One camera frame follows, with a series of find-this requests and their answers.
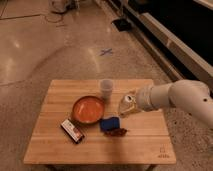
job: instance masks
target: white cup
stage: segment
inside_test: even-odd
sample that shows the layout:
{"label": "white cup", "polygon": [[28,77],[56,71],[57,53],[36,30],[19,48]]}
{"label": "white cup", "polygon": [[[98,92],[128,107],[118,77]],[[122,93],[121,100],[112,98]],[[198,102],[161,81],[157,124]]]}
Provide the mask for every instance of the white cup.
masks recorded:
{"label": "white cup", "polygon": [[113,91],[113,81],[110,79],[103,79],[100,81],[101,97],[108,100]]}

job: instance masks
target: orange bowl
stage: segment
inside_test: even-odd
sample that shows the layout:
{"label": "orange bowl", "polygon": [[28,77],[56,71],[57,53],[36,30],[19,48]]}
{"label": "orange bowl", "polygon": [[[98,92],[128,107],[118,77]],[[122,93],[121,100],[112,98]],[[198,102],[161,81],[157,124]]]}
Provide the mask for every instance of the orange bowl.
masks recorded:
{"label": "orange bowl", "polygon": [[95,96],[85,96],[73,106],[72,118],[83,124],[99,121],[104,115],[104,102]]}

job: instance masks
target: terrazzo floor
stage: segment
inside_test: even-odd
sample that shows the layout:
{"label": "terrazzo floor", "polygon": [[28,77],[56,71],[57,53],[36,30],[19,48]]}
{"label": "terrazzo floor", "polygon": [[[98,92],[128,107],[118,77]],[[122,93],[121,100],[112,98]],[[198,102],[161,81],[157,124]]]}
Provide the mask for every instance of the terrazzo floor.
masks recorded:
{"label": "terrazzo floor", "polygon": [[[34,17],[5,19],[26,15]],[[131,32],[118,32],[106,3],[80,2],[61,16],[47,1],[0,1],[0,170],[51,170],[23,158],[53,79],[170,79]],[[101,56],[101,50],[112,54]],[[176,165],[155,170],[213,170],[213,132],[178,109],[165,109]],[[142,165],[56,166],[57,170],[142,171]]]}

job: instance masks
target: blue object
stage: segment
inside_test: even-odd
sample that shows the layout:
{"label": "blue object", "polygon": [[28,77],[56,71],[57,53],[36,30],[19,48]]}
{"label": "blue object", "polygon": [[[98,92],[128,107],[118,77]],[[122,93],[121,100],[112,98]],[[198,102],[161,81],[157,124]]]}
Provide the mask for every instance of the blue object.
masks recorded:
{"label": "blue object", "polygon": [[110,49],[103,49],[103,50],[101,50],[101,54],[100,54],[100,56],[103,56],[103,55],[106,55],[106,54],[113,54],[113,52],[112,52],[112,48],[110,48]]}
{"label": "blue object", "polygon": [[120,121],[118,117],[111,117],[108,119],[100,120],[100,129],[103,132],[118,128],[120,128]]}

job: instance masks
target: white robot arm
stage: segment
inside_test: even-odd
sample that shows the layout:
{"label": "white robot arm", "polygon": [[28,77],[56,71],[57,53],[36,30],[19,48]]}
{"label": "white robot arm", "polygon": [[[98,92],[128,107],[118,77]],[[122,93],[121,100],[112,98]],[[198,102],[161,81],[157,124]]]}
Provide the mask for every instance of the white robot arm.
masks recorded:
{"label": "white robot arm", "polygon": [[213,128],[213,100],[208,86],[200,81],[180,80],[142,88],[136,94],[136,104],[144,111],[178,107]]}

